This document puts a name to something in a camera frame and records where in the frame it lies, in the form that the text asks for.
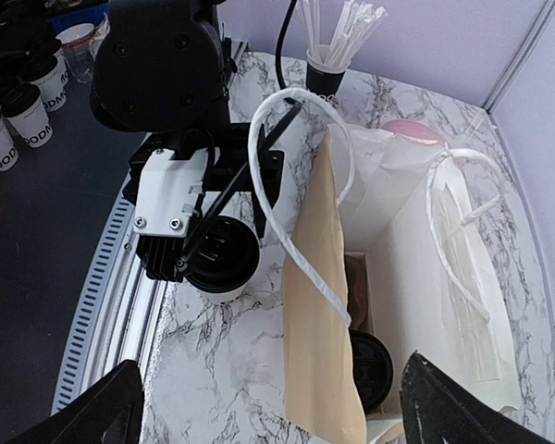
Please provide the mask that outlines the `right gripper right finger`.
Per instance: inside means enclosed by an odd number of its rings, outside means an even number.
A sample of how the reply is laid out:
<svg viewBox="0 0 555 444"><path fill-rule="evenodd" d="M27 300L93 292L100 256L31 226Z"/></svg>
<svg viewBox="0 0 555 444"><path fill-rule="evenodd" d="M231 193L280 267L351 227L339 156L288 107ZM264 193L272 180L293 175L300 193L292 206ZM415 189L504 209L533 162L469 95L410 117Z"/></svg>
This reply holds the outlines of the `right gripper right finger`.
<svg viewBox="0 0 555 444"><path fill-rule="evenodd" d="M401 375L408 443L535 443L537 435L482 401L413 353Z"/></svg>

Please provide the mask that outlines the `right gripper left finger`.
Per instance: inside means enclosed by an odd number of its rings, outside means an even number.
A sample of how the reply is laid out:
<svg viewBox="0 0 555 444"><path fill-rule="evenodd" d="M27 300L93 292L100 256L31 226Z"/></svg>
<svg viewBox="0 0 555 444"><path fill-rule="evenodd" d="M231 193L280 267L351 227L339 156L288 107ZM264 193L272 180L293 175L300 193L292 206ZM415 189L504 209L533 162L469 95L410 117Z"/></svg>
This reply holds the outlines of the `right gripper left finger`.
<svg viewBox="0 0 555 444"><path fill-rule="evenodd" d="M70 405L12 443L138 443L144 391L140 368L125 360Z"/></svg>

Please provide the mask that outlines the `black cup lid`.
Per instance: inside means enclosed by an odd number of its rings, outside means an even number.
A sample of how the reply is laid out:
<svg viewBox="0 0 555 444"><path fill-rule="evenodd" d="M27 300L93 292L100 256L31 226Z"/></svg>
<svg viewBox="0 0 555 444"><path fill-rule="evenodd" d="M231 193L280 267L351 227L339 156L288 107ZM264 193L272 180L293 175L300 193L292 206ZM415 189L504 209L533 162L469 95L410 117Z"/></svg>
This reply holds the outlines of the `black cup lid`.
<svg viewBox="0 0 555 444"><path fill-rule="evenodd" d="M259 242L240 220L219 216L191 258L186 279L198 290L224 293L245 285L260 259Z"/></svg>
<svg viewBox="0 0 555 444"><path fill-rule="evenodd" d="M366 414L374 412L389 395L393 362L385 345L373 335L351 329L352 372Z"/></svg>

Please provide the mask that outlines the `brown paper bag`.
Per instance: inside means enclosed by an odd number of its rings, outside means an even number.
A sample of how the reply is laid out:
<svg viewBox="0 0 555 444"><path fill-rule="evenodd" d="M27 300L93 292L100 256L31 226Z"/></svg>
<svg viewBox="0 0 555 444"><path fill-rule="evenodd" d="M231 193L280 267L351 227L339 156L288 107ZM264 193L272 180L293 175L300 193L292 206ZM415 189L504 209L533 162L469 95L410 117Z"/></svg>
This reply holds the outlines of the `brown paper bag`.
<svg viewBox="0 0 555 444"><path fill-rule="evenodd" d="M258 132L279 101L321 109L331 124L318 150L295 229L265 195ZM401 435L401 372L419 352L478 401L500 413L520 406L512 331L496 271L478 232L498 206L504 179L473 206L463 159L490 172L476 150L424 144L382 129L347 125L315 94L288 88L253 115L248 155L255 195L286 250L283 271L287 419L331 443L383 443ZM392 359L392 387L375 419L352 380L346 251L367 257L370 331Z"/></svg>

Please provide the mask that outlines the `brown cardboard cup carrier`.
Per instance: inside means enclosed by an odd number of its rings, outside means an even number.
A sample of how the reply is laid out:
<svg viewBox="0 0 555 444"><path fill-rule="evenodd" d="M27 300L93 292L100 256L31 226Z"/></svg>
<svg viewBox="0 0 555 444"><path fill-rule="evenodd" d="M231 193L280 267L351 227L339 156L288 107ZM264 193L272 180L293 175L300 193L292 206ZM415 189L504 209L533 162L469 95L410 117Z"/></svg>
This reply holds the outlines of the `brown cardboard cup carrier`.
<svg viewBox="0 0 555 444"><path fill-rule="evenodd" d="M368 289L364 260L361 257L345 255L344 263L351 328L361 329L368 316Z"/></svg>

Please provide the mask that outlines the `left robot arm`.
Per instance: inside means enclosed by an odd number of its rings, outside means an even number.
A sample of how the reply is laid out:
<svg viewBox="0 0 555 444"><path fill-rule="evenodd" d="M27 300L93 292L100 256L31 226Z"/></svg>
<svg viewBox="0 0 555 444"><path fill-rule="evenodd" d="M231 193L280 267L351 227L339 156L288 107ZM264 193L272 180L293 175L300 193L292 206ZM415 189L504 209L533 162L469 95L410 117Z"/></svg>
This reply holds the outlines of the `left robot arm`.
<svg viewBox="0 0 555 444"><path fill-rule="evenodd" d="M107 127L144 131L124 198L135 208L137 255L150 278L247 276L258 266L260 210L245 226L223 215L253 187L252 127L229 116L236 72L214 1L113 1L94 62L91 107Z"/></svg>

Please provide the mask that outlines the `black cup with straws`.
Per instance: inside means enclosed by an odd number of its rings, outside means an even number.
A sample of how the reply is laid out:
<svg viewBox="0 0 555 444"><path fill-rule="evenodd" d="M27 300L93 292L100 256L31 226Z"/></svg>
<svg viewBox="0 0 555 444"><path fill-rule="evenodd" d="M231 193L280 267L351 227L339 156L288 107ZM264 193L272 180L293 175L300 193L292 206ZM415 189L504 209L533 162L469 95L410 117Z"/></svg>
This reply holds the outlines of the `black cup with straws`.
<svg viewBox="0 0 555 444"><path fill-rule="evenodd" d="M321 43L319 1L300 1L308 47L306 49L306 89L332 102L353 57L388 15L383 6L366 1L344 1L328 44Z"/></svg>

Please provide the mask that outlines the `pink plate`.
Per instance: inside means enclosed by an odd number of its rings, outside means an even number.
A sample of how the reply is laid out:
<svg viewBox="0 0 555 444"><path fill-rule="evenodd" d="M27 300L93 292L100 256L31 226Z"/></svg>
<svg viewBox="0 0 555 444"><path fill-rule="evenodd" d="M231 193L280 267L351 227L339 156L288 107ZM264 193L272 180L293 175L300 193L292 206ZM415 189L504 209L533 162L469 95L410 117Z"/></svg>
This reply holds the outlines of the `pink plate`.
<svg viewBox="0 0 555 444"><path fill-rule="evenodd" d="M414 144L427 146L426 156L417 153L415 150L407 152L404 156L409 159L412 156L410 165L413 167L427 168L429 162L434 159L434 152L429 148L430 145L441 144L445 148L450 148L448 141L428 126L409 119L394 119L382 123L379 127L391 133L398 134L399 138L411 140Z"/></svg>

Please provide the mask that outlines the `clear plastic cup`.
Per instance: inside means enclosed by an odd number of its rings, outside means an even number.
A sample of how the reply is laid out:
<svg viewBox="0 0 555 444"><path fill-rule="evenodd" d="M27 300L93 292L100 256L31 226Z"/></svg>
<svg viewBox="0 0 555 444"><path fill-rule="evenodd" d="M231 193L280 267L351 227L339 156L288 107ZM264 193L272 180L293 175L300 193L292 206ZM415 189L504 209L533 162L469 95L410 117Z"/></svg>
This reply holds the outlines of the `clear plastic cup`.
<svg viewBox="0 0 555 444"><path fill-rule="evenodd" d="M93 55L88 46L66 45L63 54L68 70L77 82L88 83L93 80Z"/></svg>

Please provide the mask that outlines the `red white paper cup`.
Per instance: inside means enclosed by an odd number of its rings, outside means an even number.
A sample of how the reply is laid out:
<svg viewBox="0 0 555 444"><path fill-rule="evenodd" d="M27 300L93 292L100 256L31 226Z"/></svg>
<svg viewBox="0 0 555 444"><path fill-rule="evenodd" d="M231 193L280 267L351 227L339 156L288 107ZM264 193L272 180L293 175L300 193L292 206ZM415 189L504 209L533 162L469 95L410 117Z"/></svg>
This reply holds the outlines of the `red white paper cup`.
<svg viewBox="0 0 555 444"><path fill-rule="evenodd" d="M92 23L80 23L59 32L56 38L63 46L74 48L90 45L93 42L95 26Z"/></svg>

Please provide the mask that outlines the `spare lidded cup back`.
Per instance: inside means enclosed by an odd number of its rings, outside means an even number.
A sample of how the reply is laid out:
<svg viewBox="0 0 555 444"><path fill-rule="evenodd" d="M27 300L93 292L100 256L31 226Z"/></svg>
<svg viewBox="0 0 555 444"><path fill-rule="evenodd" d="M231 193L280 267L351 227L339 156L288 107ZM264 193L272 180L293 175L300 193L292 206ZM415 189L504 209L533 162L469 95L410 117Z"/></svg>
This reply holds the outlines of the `spare lidded cup back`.
<svg viewBox="0 0 555 444"><path fill-rule="evenodd" d="M53 113L66 104L67 95L55 55L47 52L29 53L19 78L39 88L43 107L48 113Z"/></svg>

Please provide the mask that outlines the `spare lidded cup middle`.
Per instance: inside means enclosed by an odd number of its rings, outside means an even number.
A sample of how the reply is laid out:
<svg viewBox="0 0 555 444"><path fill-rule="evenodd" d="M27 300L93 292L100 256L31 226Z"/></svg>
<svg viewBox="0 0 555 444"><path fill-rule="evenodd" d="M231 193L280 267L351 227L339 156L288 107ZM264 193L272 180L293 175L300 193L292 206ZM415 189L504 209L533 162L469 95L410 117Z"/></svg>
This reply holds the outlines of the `spare lidded cup middle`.
<svg viewBox="0 0 555 444"><path fill-rule="evenodd" d="M37 86L23 83L6 94L1 113L30 148L50 141L53 130Z"/></svg>

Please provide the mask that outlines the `left aluminium frame post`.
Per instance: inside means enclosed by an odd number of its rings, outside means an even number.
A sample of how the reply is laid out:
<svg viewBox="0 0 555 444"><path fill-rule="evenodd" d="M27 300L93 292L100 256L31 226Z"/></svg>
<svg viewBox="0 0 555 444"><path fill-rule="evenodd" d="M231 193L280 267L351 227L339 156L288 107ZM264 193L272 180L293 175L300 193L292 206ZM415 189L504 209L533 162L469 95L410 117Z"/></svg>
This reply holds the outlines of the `left aluminium frame post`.
<svg viewBox="0 0 555 444"><path fill-rule="evenodd" d="M481 107L490 114L500 103L501 98L508 91L517 75L524 67L528 58L535 51L540 39L555 15L555 0L546 0L535 15L532 24L527 29L509 63L499 75L491 91Z"/></svg>

